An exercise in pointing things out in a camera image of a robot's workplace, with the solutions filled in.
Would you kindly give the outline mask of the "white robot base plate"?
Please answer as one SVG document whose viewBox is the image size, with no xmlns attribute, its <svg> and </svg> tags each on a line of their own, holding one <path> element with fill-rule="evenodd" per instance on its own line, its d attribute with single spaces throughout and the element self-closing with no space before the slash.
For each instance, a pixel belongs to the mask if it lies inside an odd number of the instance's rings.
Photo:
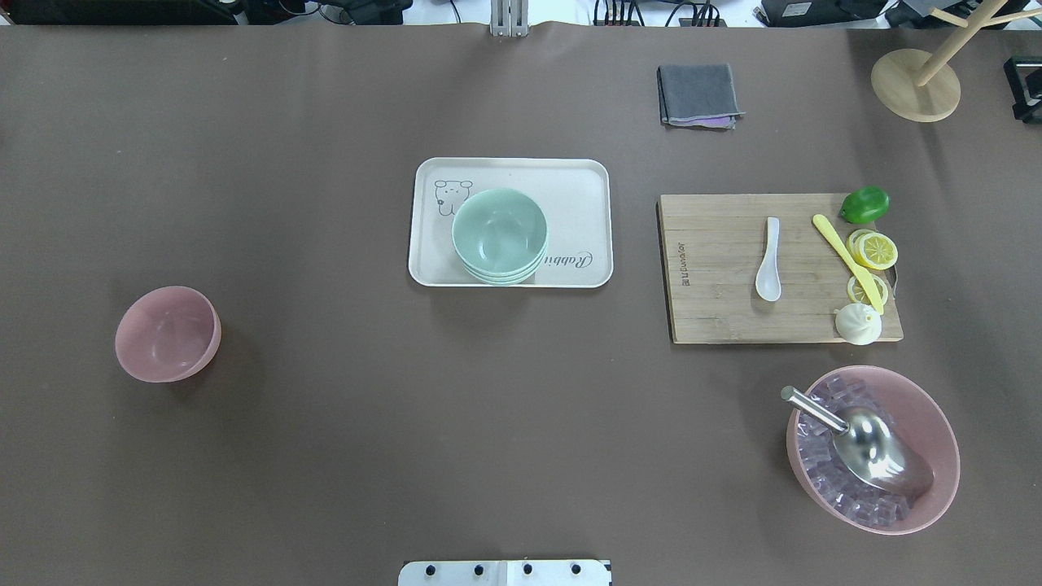
<svg viewBox="0 0 1042 586">
<path fill-rule="evenodd" d="M 398 585 L 611 585 L 610 561 L 596 559 L 513 559 L 413 561 L 399 571 Z"/>
</svg>

